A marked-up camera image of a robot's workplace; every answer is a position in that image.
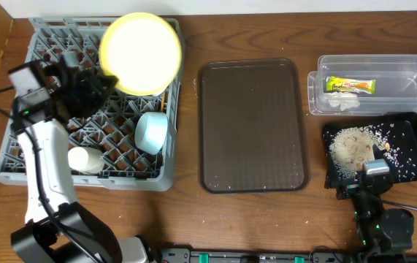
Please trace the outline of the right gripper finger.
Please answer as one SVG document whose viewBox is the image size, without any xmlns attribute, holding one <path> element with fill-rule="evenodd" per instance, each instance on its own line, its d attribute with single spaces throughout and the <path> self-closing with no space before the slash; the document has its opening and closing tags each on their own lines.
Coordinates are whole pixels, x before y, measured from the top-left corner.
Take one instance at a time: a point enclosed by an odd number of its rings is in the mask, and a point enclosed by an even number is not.
<svg viewBox="0 0 417 263">
<path fill-rule="evenodd" d="M 381 150 L 376 144 L 372 146 L 372 152 L 374 160 L 384 160 L 386 163 L 389 163 L 389 159 L 385 156 L 386 150 Z"/>
<path fill-rule="evenodd" d="M 330 155 L 326 157 L 327 168 L 326 168 L 326 181 L 325 188 L 337 188 L 340 182 L 340 176 L 337 173 L 337 169 L 334 165 L 333 159 Z"/>
</svg>

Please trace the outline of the wooden chopstick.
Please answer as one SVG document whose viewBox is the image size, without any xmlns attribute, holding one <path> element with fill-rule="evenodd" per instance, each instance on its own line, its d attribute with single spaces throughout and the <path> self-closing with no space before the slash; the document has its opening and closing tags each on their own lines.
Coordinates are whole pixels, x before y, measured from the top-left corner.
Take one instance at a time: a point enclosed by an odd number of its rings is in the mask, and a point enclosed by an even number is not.
<svg viewBox="0 0 417 263">
<path fill-rule="evenodd" d="M 165 108 L 165 103 L 166 103 L 166 97 L 167 97 L 167 93 L 166 91 L 164 91 L 161 95 L 161 106 L 160 106 L 160 112 L 164 112 L 164 108 Z"/>
</svg>

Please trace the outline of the white paper cup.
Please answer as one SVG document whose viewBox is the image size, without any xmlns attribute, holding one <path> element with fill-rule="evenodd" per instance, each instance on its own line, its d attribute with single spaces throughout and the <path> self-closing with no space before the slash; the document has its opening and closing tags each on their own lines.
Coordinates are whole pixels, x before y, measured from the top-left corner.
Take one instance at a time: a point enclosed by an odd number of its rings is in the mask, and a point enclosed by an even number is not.
<svg viewBox="0 0 417 263">
<path fill-rule="evenodd" d="M 78 172 L 95 175 L 104 169 L 102 152 L 95 148 L 74 147 L 68 152 L 69 166 Z"/>
</svg>

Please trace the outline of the light blue bowl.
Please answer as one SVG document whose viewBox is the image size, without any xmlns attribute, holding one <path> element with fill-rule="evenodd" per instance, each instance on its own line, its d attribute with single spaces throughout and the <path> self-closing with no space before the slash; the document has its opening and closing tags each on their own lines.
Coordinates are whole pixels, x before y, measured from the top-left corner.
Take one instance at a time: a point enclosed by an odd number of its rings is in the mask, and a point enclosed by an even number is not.
<svg viewBox="0 0 417 263">
<path fill-rule="evenodd" d="M 168 125 L 169 121 L 165 113 L 144 113 L 135 129 L 135 145 L 150 155 L 156 155 L 165 142 Z"/>
</svg>

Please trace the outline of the yellow round plate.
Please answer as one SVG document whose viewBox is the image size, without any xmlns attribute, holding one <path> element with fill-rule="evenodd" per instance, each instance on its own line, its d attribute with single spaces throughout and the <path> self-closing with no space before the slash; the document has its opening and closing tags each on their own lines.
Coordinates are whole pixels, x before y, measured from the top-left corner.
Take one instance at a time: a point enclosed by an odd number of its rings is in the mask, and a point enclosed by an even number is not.
<svg viewBox="0 0 417 263">
<path fill-rule="evenodd" d="M 177 32 L 165 19 L 133 12 L 110 24 L 99 43 L 99 64 L 115 88 L 133 96 L 157 96 L 175 79 L 183 60 Z"/>
</svg>

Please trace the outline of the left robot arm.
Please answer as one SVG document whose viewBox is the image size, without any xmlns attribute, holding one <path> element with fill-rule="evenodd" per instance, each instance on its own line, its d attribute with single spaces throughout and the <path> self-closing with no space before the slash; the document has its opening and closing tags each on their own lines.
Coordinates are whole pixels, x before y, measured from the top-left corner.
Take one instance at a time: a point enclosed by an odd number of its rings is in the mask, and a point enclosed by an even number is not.
<svg viewBox="0 0 417 263">
<path fill-rule="evenodd" d="M 118 79 L 81 70 L 74 52 L 17 66 L 9 78 L 16 91 L 11 130 L 28 186 L 25 225 L 10 236 L 14 252 L 24 262 L 154 262 L 141 237 L 119 240 L 79 203 L 67 157 L 69 119 L 92 116 Z"/>
</svg>

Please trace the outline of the green snack wrapper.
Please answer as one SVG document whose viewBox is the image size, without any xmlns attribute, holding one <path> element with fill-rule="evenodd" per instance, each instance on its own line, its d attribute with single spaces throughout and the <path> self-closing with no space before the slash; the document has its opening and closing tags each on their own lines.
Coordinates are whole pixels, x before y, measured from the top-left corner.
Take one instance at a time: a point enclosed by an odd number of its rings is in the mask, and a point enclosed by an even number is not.
<svg viewBox="0 0 417 263">
<path fill-rule="evenodd" d="M 331 76 L 326 78 L 327 92 L 351 92 L 374 94 L 376 80 L 355 80 Z"/>
</svg>

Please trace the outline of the white tissue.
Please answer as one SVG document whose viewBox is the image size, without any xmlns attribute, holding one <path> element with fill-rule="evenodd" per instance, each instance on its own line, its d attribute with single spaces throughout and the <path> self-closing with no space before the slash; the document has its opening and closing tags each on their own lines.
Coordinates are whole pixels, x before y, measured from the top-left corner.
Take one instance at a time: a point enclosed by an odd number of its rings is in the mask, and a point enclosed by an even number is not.
<svg viewBox="0 0 417 263">
<path fill-rule="evenodd" d="M 338 107 L 340 111 L 360 106 L 357 95 L 349 92 L 333 92 L 327 94 L 326 100 L 331 107 Z"/>
</svg>

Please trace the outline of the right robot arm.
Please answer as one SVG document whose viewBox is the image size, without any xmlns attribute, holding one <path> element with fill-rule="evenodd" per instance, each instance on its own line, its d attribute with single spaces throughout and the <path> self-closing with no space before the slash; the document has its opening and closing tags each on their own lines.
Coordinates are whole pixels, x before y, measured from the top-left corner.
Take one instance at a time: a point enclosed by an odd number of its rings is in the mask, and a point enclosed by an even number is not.
<svg viewBox="0 0 417 263">
<path fill-rule="evenodd" d="M 406 262 L 405 252 L 413 247 L 414 217 L 406 209 L 385 209 L 381 194 L 394 185 L 394 170 L 383 151 L 372 146 L 374 159 L 362 165 L 352 178 L 341 179 L 333 161 L 328 160 L 326 188 L 334 188 L 338 199 L 350 199 L 363 249 L 345 262 Z"/>
</svg>

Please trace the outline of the rice food waste pile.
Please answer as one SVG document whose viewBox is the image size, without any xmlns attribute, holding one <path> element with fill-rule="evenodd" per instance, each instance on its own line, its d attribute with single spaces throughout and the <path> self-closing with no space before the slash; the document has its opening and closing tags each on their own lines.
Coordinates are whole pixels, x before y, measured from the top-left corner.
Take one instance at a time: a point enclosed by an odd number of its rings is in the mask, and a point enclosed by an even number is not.
<svg viewBox="0 0 417 263">
<path fill-rule="evenodd" d="M 412 180 L 416 176 L 416 148 L 410 144 L 410 133 L 399 123 L 351 127 L 327 131 L 324 135 L 328 151 L 340 179 L 353 177 L 363 170 L 363 164 L 374 160 L 372 146 L 376 144 L 392 166 L 399 179 Z"/>
</svg>

